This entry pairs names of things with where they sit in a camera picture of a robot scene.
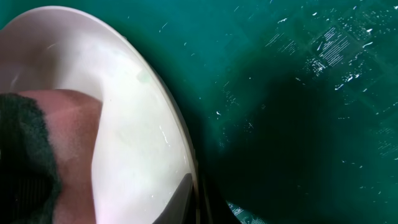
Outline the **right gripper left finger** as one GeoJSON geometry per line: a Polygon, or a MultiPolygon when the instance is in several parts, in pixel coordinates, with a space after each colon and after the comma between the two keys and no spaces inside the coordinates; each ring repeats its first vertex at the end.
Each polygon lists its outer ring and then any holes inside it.
{"type": "Polygon", "coordinates": [[[153,224],[195,224],[196,205],[191,174],[186,174],[153,224]]]}

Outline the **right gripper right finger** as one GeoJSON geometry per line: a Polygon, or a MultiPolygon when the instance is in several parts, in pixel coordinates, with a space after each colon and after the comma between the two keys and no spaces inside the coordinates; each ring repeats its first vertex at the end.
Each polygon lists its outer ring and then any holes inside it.
{"type": "Polygon", "coordinates": [[[213,215],[211,213],[211,204],[209,201],[208,190],[206,187],[206,180],[204,177],[201,178],[201,184],[203,189],[203,203],[204,203],[204,208],[206,210],[207,224],[214,224],[213,215]]]}

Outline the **white plate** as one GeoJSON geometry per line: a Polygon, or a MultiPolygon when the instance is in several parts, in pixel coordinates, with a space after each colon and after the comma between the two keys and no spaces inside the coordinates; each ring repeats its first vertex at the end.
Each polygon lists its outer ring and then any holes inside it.
{"type": "Polygon", "coordinates": [[[29,10],[1,29],[1,95],[72,90],[102,104],[91,162],[94,223],[153,223],[186,174],[192,144],[174,99],[117,31],[62,6],[29,10]]]}

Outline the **pink and green sponge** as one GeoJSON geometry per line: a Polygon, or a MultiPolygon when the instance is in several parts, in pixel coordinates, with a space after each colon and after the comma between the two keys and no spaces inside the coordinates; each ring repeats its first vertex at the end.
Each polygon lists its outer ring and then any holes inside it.
{"type": "Polygon", "coordinates": [[[102,104],[72,90],[1,95],[1,222],[94,223],[102,104]]]}

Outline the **teal plastic tray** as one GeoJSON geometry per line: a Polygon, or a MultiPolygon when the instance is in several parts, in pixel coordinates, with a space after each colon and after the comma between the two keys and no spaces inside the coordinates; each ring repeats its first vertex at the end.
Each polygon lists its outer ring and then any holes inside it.
{"type": "Polygon", "coordinates": [[[397,222],[396,1],[2,1],[121,34],[174,99],[214,223],[397,222]]]}

